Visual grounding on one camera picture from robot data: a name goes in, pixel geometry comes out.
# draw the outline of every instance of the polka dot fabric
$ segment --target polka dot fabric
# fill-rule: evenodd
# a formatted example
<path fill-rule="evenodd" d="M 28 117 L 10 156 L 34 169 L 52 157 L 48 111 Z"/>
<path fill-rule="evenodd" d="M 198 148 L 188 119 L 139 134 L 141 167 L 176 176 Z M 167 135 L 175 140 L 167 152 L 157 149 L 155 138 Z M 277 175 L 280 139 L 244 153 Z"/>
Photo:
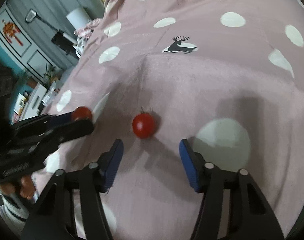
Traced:
<path fill-rule="evenodd" d="M 60 165 L 83 167 L 124 141 L 114 186 L 102 196 L 115 236 L 190 238 L 202 196 L 178 156 L 183 138 L 221 168 L 246 168 L 284 234 L 291 230 L 304 204 L 300 0 L 107 0 L 50 113 L 82 105 L 98 128 L 60 148 Z M 141 107 L 162 120 L 145 141 L 131 130 Z"/>

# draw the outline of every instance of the clothing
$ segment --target clothing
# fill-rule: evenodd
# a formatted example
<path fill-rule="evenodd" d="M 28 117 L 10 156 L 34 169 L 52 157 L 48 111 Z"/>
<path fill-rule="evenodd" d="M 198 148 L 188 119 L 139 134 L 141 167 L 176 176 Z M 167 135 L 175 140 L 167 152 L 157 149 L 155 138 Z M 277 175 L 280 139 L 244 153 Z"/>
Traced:
<path fill-rule="evenodd" d="M 0 206 L 0 216 L 9 229 L 20 237 L 29 214 L 14 205 L 8 197 L 3 196 L 2 199 L 4 205 Z"/>
<path fill-rule="evenodd" d="M 74 31 L 74 34 L 78 37 L 82 37 L 84 39 L 89 39 L 92 35 L 93 30 L 100 23 L 101 18 L 94 19 L 93 21 L 87 23 L 84 27 L 79 28 Z"/>

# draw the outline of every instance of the cherry tomato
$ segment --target cherry tomato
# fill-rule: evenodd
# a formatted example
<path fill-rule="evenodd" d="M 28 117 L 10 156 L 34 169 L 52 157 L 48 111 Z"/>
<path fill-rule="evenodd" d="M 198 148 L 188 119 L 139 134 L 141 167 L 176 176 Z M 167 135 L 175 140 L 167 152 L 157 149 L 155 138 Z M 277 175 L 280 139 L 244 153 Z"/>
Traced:
<path fill-rule="evenodd" d="M 90 119 L 90 120 L 92 120 L 92 112 L 86 106 L 80 106 L 72 112 L 71 119 L 73 121 L 79 120 L 79 119 Z"/>
<path fill-rule="evenodd" d="M 142 113 L 134 117 L 132 121 L 132 128 L 137 137 L 146 139 L 154 134 L 156 124 L 151 114 Z"/>

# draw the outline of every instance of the potted plant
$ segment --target potted plant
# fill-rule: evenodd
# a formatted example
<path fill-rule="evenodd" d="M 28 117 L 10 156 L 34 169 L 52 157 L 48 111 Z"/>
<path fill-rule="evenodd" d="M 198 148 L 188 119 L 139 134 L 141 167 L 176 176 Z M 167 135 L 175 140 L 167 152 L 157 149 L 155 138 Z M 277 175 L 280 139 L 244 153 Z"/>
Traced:
<path fill-rule="evenodd" d="M 46 89 L 49 89 L 52 82 L 58 79 L 56 67 L 52 65 L 46 65 L 46 73 L 44 74 L 43 85 Z"/>

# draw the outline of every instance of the finger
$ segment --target finger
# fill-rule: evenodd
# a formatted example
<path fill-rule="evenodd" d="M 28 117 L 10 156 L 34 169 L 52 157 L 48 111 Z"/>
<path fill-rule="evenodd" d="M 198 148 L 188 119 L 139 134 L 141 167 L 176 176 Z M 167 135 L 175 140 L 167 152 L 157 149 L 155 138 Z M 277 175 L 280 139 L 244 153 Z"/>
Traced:
<path fill-rule="evenodd" d="M 30 187 L 31 185 L 34 186 L 31 175 L 25 175 L 21 178 L 21 184 L 23 187 Z"/>
<path fill-rule="evenodd" d="M 20 194 L 22 197 L 24 198 L 29 198 L 31 196 L 31 198 L 34 195 L 35 192 L 35 186 L 33 184 L 33 181 L 31 179 L 30 175 L 24 176 L 21 178 L 21 190 L 20 190 Z"/>
<path fill-rule="evenodd" d="M 0 184 L 0 190 L 4 195 L 10 195 L 15 192 L 15 186 L 12 183 Z"/>
<path fill-rule="evenodd" d="M 34 196 L 34 191 L 31 192 L 31 193 L 27 196 L 27 199 L 28 199 L 28 200 L 31 200 L 31 199 L 33 198 L 33 196 Z"/>

